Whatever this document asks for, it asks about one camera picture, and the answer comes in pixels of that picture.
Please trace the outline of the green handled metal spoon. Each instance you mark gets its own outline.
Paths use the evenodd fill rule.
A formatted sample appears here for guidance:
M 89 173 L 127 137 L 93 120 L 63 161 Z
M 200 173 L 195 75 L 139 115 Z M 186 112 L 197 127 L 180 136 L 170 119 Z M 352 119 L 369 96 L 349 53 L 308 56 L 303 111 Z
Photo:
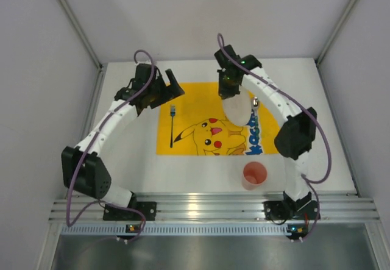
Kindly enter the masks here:
M 258 112 L 259 112 L 259 109 L 261 106 L 261 102 L 258 100 L 257 97 L 253 97 L 251 104 L 252 104 L 252 111 L 253 111 L 254 115 L 258 115 Z

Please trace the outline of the pink plastic cup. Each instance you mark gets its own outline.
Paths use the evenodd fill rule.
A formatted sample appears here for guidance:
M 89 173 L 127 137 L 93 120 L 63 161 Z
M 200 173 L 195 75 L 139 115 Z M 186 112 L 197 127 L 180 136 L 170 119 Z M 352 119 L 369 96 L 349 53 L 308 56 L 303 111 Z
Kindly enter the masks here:
M 243 168 L 242 185 L 245 190 L 254 190 L 268 177 L 266 167 L 260 162 L 249 162 Z

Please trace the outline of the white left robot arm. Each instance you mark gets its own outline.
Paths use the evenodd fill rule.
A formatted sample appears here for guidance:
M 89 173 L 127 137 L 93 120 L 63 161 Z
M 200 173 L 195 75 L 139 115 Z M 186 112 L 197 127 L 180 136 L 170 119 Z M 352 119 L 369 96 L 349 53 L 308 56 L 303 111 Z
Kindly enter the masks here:
M 172 70 L 167 69 L 165 73 L 168 82 L 163 80 L 156 66 L 137 64 L 134 78 L 116 92 L 96 127 L 75 147 L 64 148 L 61 154 L 63 183 L 70 191 L 115 206 L 129 206 L 133 193 L 113 184 L 103 156 L 144 109 L 159 107 L 185 93 Z

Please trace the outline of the yellow Pikachu cloth placemat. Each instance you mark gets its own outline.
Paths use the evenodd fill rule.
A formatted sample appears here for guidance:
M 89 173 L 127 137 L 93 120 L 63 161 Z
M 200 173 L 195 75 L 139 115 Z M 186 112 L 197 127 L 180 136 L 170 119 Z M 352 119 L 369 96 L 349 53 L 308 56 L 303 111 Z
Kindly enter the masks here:
M 157 126 L 158 155 L 236 156 L 276 154 L 274 138 L 280 128 L 271 112 L 261 105 L 249 122 L 238 127 L 225 116 L 218 84 L 183 83 L 185 91 L 161 105 Z M 170 106 L 175 105 L 174 143 L 170 148 Z

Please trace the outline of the blue plastic fork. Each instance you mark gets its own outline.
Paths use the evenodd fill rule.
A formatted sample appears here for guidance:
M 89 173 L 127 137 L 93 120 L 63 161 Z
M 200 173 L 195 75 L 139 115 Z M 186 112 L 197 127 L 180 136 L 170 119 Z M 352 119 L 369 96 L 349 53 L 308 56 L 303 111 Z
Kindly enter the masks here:
M 170 117 L 171 117 L 171 136 L 170 136 L 170 148 L 173 148 L 173 143 L 174 143 L 174 117 L 176 115 L 176 107 L 175 105 L 170 106 Z

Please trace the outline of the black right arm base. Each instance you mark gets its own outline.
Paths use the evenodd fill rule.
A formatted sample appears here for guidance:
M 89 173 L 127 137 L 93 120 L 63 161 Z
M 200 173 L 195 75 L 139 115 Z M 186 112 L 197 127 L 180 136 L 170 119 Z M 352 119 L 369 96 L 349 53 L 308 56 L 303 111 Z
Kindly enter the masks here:
M 263 205 L 268 221 L 303 221 L 306 217 L 313 221 L 318 213 L 319 202 L 311 192 L 296 201 L 283 192 L 283 199 L 266 201 Z

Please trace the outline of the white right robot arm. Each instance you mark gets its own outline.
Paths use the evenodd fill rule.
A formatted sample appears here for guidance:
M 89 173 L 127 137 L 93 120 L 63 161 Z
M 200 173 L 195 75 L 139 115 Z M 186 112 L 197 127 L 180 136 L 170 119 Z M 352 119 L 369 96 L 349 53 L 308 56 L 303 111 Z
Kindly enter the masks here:
M 297 104 L 280 93 L 262 64 L 252 55 L 241 58 L 231 45 L 215 52 L 218 62 L 218 93 L 225 116 L 237 126 L 249 122 L 254 95 L 275 118 L 280 130 L 274 145 L 285 161 L 285 202 L 299 211 L 311 202 L 311 192 L 302 178 L 307 171 L 308 153 L 315 139 L 317 113 L 313 108 L 301 111 Z

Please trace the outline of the white bear plate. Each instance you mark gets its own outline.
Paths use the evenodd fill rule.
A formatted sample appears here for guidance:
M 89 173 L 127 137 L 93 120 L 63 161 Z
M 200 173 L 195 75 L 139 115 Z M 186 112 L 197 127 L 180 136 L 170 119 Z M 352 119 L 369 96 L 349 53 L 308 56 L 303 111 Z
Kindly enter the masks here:
M 226 118 L 234 125 L 243 127 L 251 117 L 252 104 L 249 92 L 241 88 L 239 94 L 222 100 L 222 108 Z

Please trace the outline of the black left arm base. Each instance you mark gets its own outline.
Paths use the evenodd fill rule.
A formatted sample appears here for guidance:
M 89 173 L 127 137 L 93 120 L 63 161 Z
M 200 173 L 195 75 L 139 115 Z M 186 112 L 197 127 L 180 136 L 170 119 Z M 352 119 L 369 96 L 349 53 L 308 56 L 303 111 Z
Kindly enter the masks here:
M 104 221 L 154 221 L 157 203 L 131 200 L 127 209 L 117 205 L 104 205 Z

